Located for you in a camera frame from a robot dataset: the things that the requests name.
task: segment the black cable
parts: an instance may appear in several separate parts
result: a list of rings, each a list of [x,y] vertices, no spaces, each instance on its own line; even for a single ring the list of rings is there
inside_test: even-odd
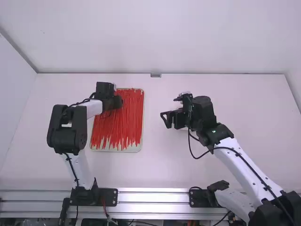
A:
[[[192,155],[192,157],[194,159],[200,159],[202,158],[204,155],[208,154],[209,152],[212,152],[213,150],[216,150],[216,149],[227,149],[227,150],[230,150],[230,151],[233,151],[235,153],[235,155],[237,157],[239,157],[248,167],[249,169],[256,175],[256,177],[260,180],[260,182],[265,186],[265,188],[272,194],[272,196],[274,197],[274,199],[277,201],[277,203],[279,204],[280,208],[282,209],[282,211],[286,214],[287,218],[289,219],[289,221],[294,225],[296,226],[293,218],[291,217],[291,215],[288,213],[288,211],[286,210],[286,208],[284,207],[284,205],[281,203],[281,201],[278,199],[278,197],[275,195],[275,193],[272,191],[272,189],[270,188],[270,186],[267,185],[267,183],[265,183],[265,181],[258,175],[258,173],[253,169],[253,167],[244,159],[244,157],[241,156],[241,154],[237,151],[235,151],[234,149],[232,148],[229,148],[229,147],[214,147],[214,148],[211,148],[209,149],[208,151],[206,151],[205,153],[203,153],[202,155],[200,155],[199,157],[195,157],[191,151],[191,147],[190,147],[190,131],[189,131],[189,128],[188,128],[188,145],[189,145],[189,150],[190,150],[190,153]]]
[[[131,222],[131,223],[141,223],[141,224],[146,224],[146,225],[150,225],[150,226],[158,226],[158,225],[154,225],[154,224],[150,224],[150,223],[147,223],[147,222],[143,222],[143,221],[129,221],[129,220],[126,220],[126,222]]]
[[[188,146],[189,146],[189,151],[190,151],[190,154],[191,156],[194,158],[194,159],[200,159],[202,158],[205,154],[208,154],[210,151],[206,151],[205,153],[201,154],[199,157],[196,157],[193,155],[192,153],[192,150],[191,150],[191,147],[190,147],[190,132],[189,132],[189,128],[188,128]]]
[[[228,213],[226,213],[226,215],[223,216],[222,219],[220,219],[216,224],[214,224],[214,225],[212,225],[212,226],[217,226],[219,223],[221,223],[221,222],[226,218],[226,216],[227,216],[229,213],[231,213],[231,211],[229,211]]]
[[[71,170],[72,170],[72,173],[73,173],[73,175],[74,175],[74,177],[75,177],[75,182],[76,182],[76,187],[79,187],[79,179],[77,178],[77,176],[76,176],[76,173],[75,173],[75,170],[74,170],[74,168],[73,168],[73,165],[72,165],[72,162],[71,162],[71,158],[69,157],[69,155],[67,154],[67,153],[63,153],[63,154],[65,154],[66,155],[66,160],[69,162],[69,164],[70,164],[70,167],[71,167]]]
[[[77,176],[76,176],[75,170],[74,170],[73,165],[72,165],[72,162],[71,162],[71,158],[69,157],[69,155],[68,155],[67,153],[63,153],[63,154],[66,155],[66,157],[67,157],[66,160],[67,160],[67,161],[69,162],[69,164],[70,164],[72,173],[73,173],[73,175],[74,175],[74,177],[75,177],[74,181],[76,181],[76,187],[79,187],[79,179],[78,179]],[[76,217],[75,217],[75,222],[77,221],[78,216],[79,216],[79,206],[77,205],[77,206],[76,206]]]
[[[188,133],[189,133],[189,136],[190,136],[190,137],[192,137],[193,139],[195,139],[196,141],[199,142],[199,139],[197,139],[196,137],[194,137],[194,136],[190,133],[189,129],[188,129]]]
[[[133,219],[133,220],[132,220],[132,221],[131,221],[131,222],[130,222],[130,223],[127,225],[127,226],[130,226],[130,225],[131,225],[131,223],[133,223],[133,222],[134,222],[134,220],[135,220],[135,219]]]

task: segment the white wall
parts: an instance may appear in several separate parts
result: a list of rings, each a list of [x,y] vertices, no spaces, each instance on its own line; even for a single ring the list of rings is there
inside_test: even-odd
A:
[[[179,91],[190,90],[195,96],[211,97],[218,121],[229,127],[269,178],[287,191],[301,192],[301,152],[296,148],[301,116],[280,74],[163,74],[161,79],[149,74],[38,74],[0,172],[0,189],[71,187],[64,160],[46,143],[49,119],[53,105],[70,105],[86,98],[97,81],[145,91],[143,144],[138,153],[91,151],[94,119],[88,120],[88,142],[83,151],[99,186],[207,187],[224,179],[231,188],[241,189],[214,156],[194,160],[188,149],[187,131],[166,129],[160,118],[160,112],[180,107],[180,103],[172,101]],[[206,151],[194,140],[191,148],[195,155]]]
[[[40,72],[289,74],[301,107],[299,0],[0,0]]]
[[[0,169],[35,77],[36,72],[0,33]]]

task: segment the wire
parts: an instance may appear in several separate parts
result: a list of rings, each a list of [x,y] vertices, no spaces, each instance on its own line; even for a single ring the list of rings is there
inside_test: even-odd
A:
[[[260,182],[265,186],[265,188],[272,194],[272,196],[274,197],[274,199],[277,201],[277,203],[279,204],[280,208],[282,209],[282,211],[286,214],[287,218],[289,219],[289,221],[294,225],[296,226],[293,218],[291,217],[291,215],[288,213],[288,211],[286,210],[286,208],[284,207],[284,205],[282,204],[282,202],[278,199],[278,197],[275,195],[275,193],[272,191],[272,189],[270,188],[270,186],[267,185],[267,183],[265,183],[265,181],[259,176],[259,174],[253,169],[253,167],[244,159],[243,156],[241,156],[241,154],[237,151],[235,151],[234,149],[232,148],[229,148],[229,147],[214,147],[214,148],[211,148],[209,149],[208,151],[206,151],[205,153],[201,154],[199,157],[195,157],[191,151],[191,147],[190,147],[190,128],[188,128],[188,145],[189,145],[189,150],[190,150],[190,153],[192,155],[192,157],[194,159],[200,159],[202,158],[204,155],[208,154],[209,152],[212,152],[213,150],[216,150],[216,149],[227,149],[227,150],[230,150],[232,152],[235,153],[235,155],[237,157],[239,157],[248,167],[249,169],[256,175],[256,177],[260,180]]]
[[[66,160],[67,160],[67,161],[69,162],[69,164],[70,164],[72,173],[73,173],[73,175],[74,175],[74,177],[75,177],[74,181],[76,182],[76,187],[79,187],[79,179],[78,179],[77,176],[76,176],[74,167],[73,167],[72,162],[71,162],[71,158],[69,157],[69,155],[68,155],[67,153],[63,153],[63,154],[66,155],[66,157],[67,157]]]
[[[228,213],[226,213],[226,215],[223,216],[222,219],[220,219],[216,224],[214,224],[214,225],[212,225],[212,226],[217,226],[219,223],[221,223],[221,222],[226,218],[226,216],[227,216],[229,213],[231,213],[231,211],[229,211]]]
[[[192,137],[193,139],[195,139],[196,141],[199,142],[199,139],[197,139],[196,137],[194,137],[194,136],[190,133],[189,129],[188,129],[188,133],[189,133],[189,136],[190,136],[190,137]]]
[[[192,153],[192,150],[191,150],[191,146],[190,146],[190,132],[189,132],[189,128],[188,128],[188,146],[189,146],[189,151],[190,151],[190,154],[191,156],[194,158],[194,159],[200,159],[202,158],[204,155],[208,154],[210,151],[206,151],[205,153],[201,154],[199,157],[196,157],[194,156],[194,154]]]
[[[127,225],[127,226],[130,226],[130,225],[131,225],[131,223],[133,223],[133,222],[134,222],[134,220],[135,220],[135,219],[133,219],[133,220],[132,220],[132,221],[131,221],[131,222],[130,222],[130,223]]]
[[[67,161],[69,162],[69,164],[70,164],[70,168],[71,168],[72,173],[73,173],[73,175],[74,175],[74,177],[75,177],[74,181],[76,181],[76,187],[79,187],[79,179],[78,179],[77,176],[76,176],[74,167],[73,167],[72,162],[71,162],[71,158],[69,157],[69,155],[68,155],[67,153],[63,153],[63,154],[66,155],[66,157],[67,157],[66,160],[67,160]],[[77,221],[78,216],[79,216],[79,206],[77,205],[77,206],[76,206],[76,217],[75,217],[75,222]]]
[[[131,223],[141,223],[141,224],[146,224],[146,225],[150,225],[150,226],[158,226],[158,225],[154,225],[154,224],[150,224],[150,223],[147,223],[147,222],[143,222],[143,221],[128,221],[126,220],[126,222],[131,222]]]
[[[62,112],[62,114],[61,114],[60,120],[61,120],[61,118],[64,116],[64,114],[66,114],[67,110],[70,109],[71,107],[77,106],[77,105],[80,105],[80,104],[83,104],[83,103],[86,103],[86,102],[89,102],[90,100],[96,100],[95,98],[93,98],[94,95],[95,95],[95,92],[92,93],[92,94],[89,96],[89,98],[86,98],[86,99],[84,99],[84,100],[81,101],[81,102],[77,102],[77,103],[74,103],[74,104],[69,105],[68,107],[66,107],[65,110],[63,110],[63,112]]]

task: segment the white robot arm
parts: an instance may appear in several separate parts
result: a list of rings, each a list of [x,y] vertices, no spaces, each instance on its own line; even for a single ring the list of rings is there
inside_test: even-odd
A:
[[[231,210],[250,226],[301,225],[301,197],[295,191],[284,192],[256,166],[234,134],[217,123],[209,97],[193,98],[191,93],[181,93],[174,101],[181,101],[183,108],[161,113],[166,127],[187,127],[188,137],[192,136],[190,130],[196,131],[198,139],[194,139],[228,167],[247,193],[245,196],[230,188],[217,189],[214,194],[220,206]]]

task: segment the white table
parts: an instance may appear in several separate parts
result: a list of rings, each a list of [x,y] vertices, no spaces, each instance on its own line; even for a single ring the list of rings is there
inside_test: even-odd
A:
[[[97,81],[145,91],[143,145],[138,153],[85,153],[98,185],[124,188],[187,188],[226,180],[241,189],[212,155],[194,160],[187,131],[166,129],[160,112],[180,107],[178,93],[211,97],[218,122],[228,126],[243,149],[284,189],[301,191],[301,116],[284,75],[249,74],[39,74],[0,172],[1,190],[68,191],[63,160],[46,143],[52,107],[88,97]],[[91,136],[93,119],[88,121]],[[192,141],[195,154],[206,151]]]

